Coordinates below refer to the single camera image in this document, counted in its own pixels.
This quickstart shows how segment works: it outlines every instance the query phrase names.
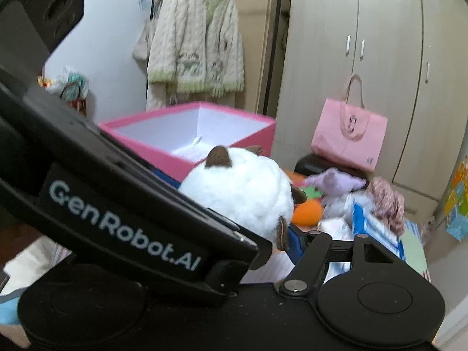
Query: white plush toy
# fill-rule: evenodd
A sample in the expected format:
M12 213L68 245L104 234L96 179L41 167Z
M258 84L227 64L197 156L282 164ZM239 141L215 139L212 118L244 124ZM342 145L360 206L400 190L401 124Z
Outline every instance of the white plush toy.
M263 157L259 146L214 147L179 191L287 250L287 229L294 202L306 200L278 164Z

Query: white knit sweater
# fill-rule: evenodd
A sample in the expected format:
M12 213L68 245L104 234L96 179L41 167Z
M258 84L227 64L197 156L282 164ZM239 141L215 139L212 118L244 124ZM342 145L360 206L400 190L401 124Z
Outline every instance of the white knit sweater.
M222 96L244 89L244 56L233 0L164 0L148 61L150 83Z

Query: wardrobe door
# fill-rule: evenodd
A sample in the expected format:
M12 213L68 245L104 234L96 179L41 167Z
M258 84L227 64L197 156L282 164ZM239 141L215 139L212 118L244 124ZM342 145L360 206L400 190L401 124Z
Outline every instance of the wardrobe door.
M393 180L416 100L422 49L421 0L359 0L354 73L366 109L388 118L375 174ZM353 86L348 103L360 105Z
M392 189L403 195L405 198L405 218L415 223L424 223L427 221L437 208L438 202L433 199L396 185L392 185Z
M424 47L413 122L395 182L440 199L468 117L468 6L423 0Z
M350 76L357 0L292 0L272 157L292 169L310 143L327 97Z

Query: green trim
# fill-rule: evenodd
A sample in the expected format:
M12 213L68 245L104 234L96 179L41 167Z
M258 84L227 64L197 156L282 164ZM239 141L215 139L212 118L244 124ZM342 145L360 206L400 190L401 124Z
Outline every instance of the green trim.
M197 82L177 82L177 92L206 92L207 84L204 80Z
M221 85L213 86L211 89L211 95L214 98L220 98L221 96L224 96L225 93L226 92L224 91L224 88Z
M153 70L148 72L149 83L172 83L175 81L175 71Z
M244 91L244 82L230 82L223 84L226 92L242 92Z

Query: pink box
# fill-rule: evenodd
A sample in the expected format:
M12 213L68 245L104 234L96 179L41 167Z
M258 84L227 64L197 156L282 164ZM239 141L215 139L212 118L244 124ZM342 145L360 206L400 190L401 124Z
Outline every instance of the pink box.
M141 158L182 181L216 145L261 145L269 156L276 122L270 117L196 102L139 113L99 125Z

